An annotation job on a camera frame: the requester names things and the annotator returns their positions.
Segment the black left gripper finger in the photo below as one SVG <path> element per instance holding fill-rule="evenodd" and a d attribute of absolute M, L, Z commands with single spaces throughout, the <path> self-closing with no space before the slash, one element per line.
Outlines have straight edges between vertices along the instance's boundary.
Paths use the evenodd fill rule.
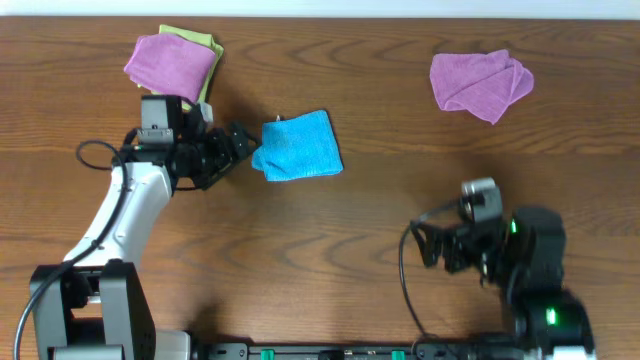
<path fill-rule="evenodd" d="M 239 160 L 246 160 L 261 146 L 260 140 L 238 122 L 230 125 L 230 137 Z"/>
<path fill-rule="evenodd" d="M 237 161 L 232 161 L 223 167 L 204 172 L 197 178 L 197 188 L 202 191 L 208 190 L 215 183 L 228 175 L 237 166 L 237 164 Z"/>

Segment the blue microfiber cloth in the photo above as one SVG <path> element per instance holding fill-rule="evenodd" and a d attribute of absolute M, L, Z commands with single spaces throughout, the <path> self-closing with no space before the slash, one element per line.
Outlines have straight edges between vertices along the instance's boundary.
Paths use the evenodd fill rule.
<path fill-rule="evenodd" d="M 337 175 L 344 170 L 338 143 L 325 110 L 262 125 L 262 145 L 252 167 L 269 182 Z"/>

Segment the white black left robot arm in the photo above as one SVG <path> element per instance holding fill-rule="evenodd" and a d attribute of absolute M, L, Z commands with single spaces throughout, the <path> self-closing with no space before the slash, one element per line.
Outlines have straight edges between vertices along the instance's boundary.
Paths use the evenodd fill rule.
<path fill-rule="evenodd" d="M 111 182 L 88 230 L 60 264 L 40 265 L 30 279 L 15 358 L 28 319 L 41 359 L 196 358 L 189 333 L 156 327 L 137 267 L 180 180 L 205 191 L 260 145 L 237 122 L 212 123 L 206 103 L 142 96 L 140 126 L 108 148 Z"/>

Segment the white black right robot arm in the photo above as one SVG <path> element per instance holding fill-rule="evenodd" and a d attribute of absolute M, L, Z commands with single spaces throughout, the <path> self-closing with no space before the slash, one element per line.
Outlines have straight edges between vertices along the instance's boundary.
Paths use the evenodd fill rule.
<path fill-rule="evenodd" d="M 522 207 L 504 218 L 499 205 L 462 198 L 457 225 L 429 223 L 427 214 L 404 232 L 417 243 L 422 262 L 456 274 L 475 268 L 483 284 L 499 288 L 508 338 L 495 346 L 443 347 L 456 359 L 593 359 L 596 346 L 585 307 L 564 286 L 566 233 L 561 216 Z"/>

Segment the crumpled purple cloth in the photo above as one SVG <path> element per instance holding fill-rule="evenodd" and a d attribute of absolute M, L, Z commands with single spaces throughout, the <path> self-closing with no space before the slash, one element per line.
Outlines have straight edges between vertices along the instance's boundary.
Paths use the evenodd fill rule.
<path fill-rule="evenodd" d="M 467 111 L 492 125 L 535 84 L 533 74 L 506 49 L 487 54 L 437 54 L 429 79 L 441 110 Z"/>

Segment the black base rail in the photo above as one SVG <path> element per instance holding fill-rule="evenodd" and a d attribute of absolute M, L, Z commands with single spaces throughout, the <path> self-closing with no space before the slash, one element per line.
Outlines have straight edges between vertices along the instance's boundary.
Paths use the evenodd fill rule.
<path fill-rule="evenodd" d="M 405 343 L 195 343 L 192 360 L 522 360 L 508 341 L 419 340 Z"/>

